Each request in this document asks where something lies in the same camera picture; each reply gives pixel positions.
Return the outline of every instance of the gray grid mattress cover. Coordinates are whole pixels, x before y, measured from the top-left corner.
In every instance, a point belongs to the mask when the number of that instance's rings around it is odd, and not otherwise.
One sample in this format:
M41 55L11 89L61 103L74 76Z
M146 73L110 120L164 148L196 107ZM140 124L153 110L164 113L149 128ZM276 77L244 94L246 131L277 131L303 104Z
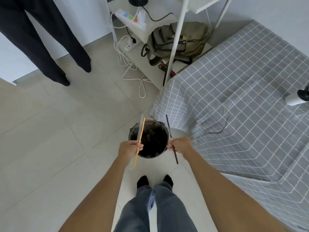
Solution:
M190 133L213 167L297 231L309 230L309 59L253 21L172 78L150 115Z

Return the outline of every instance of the trash can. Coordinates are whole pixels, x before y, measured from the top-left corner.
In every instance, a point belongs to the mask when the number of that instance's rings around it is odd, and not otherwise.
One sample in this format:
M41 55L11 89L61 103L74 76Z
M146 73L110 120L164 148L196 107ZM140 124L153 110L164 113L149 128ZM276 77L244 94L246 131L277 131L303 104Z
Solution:
M140 123L136 123L129 132L129 140L136 140ZM138 155L152 159L167 150L169 140L168 129L165 124L155 120L146 120L144 124L141 143L144 144L143 150Z

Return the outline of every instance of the blue jeans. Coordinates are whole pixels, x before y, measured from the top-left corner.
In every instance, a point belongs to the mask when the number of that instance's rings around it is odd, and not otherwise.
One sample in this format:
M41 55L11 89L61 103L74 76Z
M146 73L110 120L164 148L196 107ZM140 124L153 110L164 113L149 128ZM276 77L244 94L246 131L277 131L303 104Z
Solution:
M150 232L148 212L157 204L158 232L197 232L181 200L167 182L137 189L136 196L123 207L114 232Z

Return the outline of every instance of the black power cord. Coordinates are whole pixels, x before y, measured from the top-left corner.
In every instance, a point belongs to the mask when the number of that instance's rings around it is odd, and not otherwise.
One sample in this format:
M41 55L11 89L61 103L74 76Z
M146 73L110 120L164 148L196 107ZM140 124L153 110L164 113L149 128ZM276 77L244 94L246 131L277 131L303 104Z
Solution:
M131 34L129 33L128 27L126 27L126 28L127 28L127 31L128 31L129 36L131 37L131 39L132 39L132 41L133 41L133 44L135 44L135 43L136 43L136 39L135 39L134 37L131 36Z
M154 21L154 22L158 22L158 21L160 21L160 20L162 20L162 19L164 19L165 17L167 17L168 15L170 15L170 14L172 14L173 15L173 13L171 12L171 13L168 13L167 15L165 15L163 18L161 18L161 19L158 19L158 20L154 20L154 19L152 19L152 17L150 16L150 14L149 14L149 12L146 10L146 8L145 7L143 7L144 8L144 10L148 13L148 15L149 15L149 17L150 17L150 19L152 20L152 21Z

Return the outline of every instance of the chopstick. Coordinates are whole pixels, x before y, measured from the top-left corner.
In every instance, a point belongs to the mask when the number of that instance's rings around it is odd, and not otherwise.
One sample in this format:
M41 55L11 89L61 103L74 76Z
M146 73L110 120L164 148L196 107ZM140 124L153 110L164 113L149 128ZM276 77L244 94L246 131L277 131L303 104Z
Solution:
M143 125L142 125L142 127L141 127L141 135L143 134L144 124L145 124L145 117L144 117L144 120L143 120ZM139 136L139 141L138 141L138 143L141 143L141 135ZM133 169L135 169L136 160L137 160L137 155L138 155L138 150L139 150L139 148L137 148L137 150L136 150L136 155L135 155L135 160L134 160Z
M168 122L168 129L169 129L169 132L170 132L170 136L171 136L171 138L172 138L172 134L171 134L171 127L170 127L169 122ZM174 155L175 155L176 163L177 163L177 164L179 164L179 163L178 163L178 159L177 159L177 154L176 154L175 147L174 147L174 145L173 145L173 144L172 144L172 146L173 146L173 151L174 151Z

